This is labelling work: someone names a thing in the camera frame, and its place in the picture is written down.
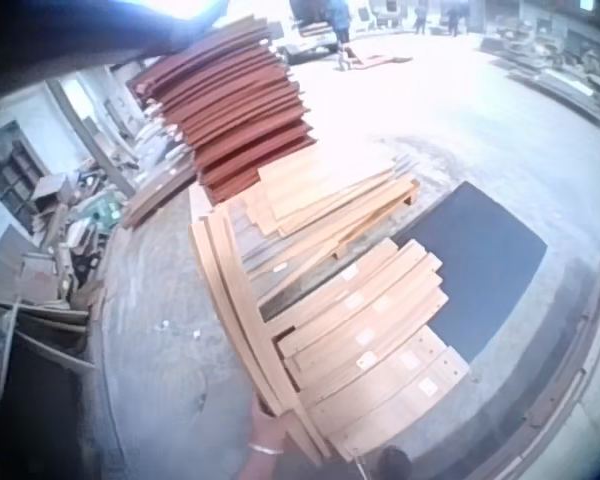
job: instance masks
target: factory floor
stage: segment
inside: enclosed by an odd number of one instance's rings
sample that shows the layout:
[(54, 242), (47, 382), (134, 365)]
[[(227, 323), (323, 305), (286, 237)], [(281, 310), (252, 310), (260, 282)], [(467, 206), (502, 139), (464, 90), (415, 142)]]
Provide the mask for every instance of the factory floor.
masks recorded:
[[(422, 183), (413, 216), (468, 180), (548, 245), (467, 381), (443, 410), (395, 439), (414, 459), (453, 434), (444, 443), (451, 461), (478, 429), (496, 423), (499, 399), (524, 389), (573, 322), (600, 255), (600, 129), (506, 78), (493, 57), (476, 51), (478, 42), (471, 35), (376, 37), (354, 45), (414, 60), (340, 72), (331, 56), (291, 68), (317, 138), (383, 141), (412, 156)], [(229, 479), (248, 455), (250, 386), (189, 245), (192, 215), (208, 208), (201, 190), (183, 192), (109, 247), (93, 338), (102, 375), (91, 435), (104, 447), (103, 478)], [(292, 452), (276, 478), (357, 475), (335, 464), (316, 472)]]

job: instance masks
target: bracelet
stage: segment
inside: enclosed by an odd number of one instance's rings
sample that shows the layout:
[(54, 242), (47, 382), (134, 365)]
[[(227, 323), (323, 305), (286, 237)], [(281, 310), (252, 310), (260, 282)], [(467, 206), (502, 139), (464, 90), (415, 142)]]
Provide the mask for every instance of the bracelet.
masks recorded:
[(263, 447), (262, 445), (256, 445), (251, 442), (249, 442), (249, 447), (256, 452), (264, 453), (266, 455), (282, 455), (284, 453), (282, 450)]

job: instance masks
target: human hand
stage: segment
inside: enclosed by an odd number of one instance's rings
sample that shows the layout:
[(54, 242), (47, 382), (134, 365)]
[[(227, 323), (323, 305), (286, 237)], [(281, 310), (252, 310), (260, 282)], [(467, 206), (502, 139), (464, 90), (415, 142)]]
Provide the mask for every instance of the human hand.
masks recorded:
[(288, 418), (287, 413), (277, 418), (265, 413), (262, 402), (254, 394), (251, 402), (252, 430), (249, 443), (282, 452), (284, 438), (287, 435), (286, 418)]

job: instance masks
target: dark blue mat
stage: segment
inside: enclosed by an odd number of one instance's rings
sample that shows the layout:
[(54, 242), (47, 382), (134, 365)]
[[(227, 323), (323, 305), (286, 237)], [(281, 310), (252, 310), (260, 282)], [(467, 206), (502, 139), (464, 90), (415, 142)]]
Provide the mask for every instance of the dark blue mat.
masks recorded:
[(468, 182), (392, 240), (402, 247), (412, 238), (442, 261), (449, 297), (429, 326), (470, 363), (518, 303), (547, 245)]

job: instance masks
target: white label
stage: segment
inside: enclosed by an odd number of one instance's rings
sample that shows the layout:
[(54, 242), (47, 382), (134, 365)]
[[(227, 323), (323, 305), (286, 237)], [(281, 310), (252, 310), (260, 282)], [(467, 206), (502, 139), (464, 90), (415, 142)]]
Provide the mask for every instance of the white label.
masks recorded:
[(357, 274), (358, 274), (358, 267), (356, 266), (355, 263), (352, 263), (351, 265), (349, 265), (347, 268), (345, 268), (342, 271), (342, 278), (344, 278), (345, 282), (348, 282), (353, 277), (355, 277)]
[(287, 262), (281, 263), (280, 265), (276, 265), (273, 267), (273, 273), (278, 273), (280, 270), (284, 270), (287, 268)]
[(347, 297), (344, 304), (349, 310), (353, 310), (362, 305), (362, 302), (364, 302), (364, 296), (360, 292), (355, 292)]
[(362, 370), (369, 370), (376, 364), (377, 361), (378, 357), (376, 357), (375, 353), (367, 352), (358, 359), (356, 365), (358, 365), (358, 367), (360, 367)]
[(336, 302), (339, 302), (340, 300), (342, 300), (347, 295), (349, 295), (349, 290), (345, 290), (344, 292), (340, 292), (338, 294), (338, 296), (336, 297)]
[(438, 391), (438, 386), (429, 377), (425, 378), (418, 384), (418, 388), (424, 392), (427, 397), (430, 397)]
[(418, 357), (416, 357), (411, 350), (400, 355), (400, 361), (409, 370), (415, 370), (422, 363)]
[(390, 297), (383, 295), (378, 300), (373, 302), (373, 306), (371, 308), (373, 308), (377, 313), (382, 313), (389, 308), (392, 303), (393, 300), (391, 300)]
[(375, 337), (376, 332), (373, 331), (373, 328), (367, 327), (356, 336), (356, 342), (358, 342), (360, 345), (366, 345)]

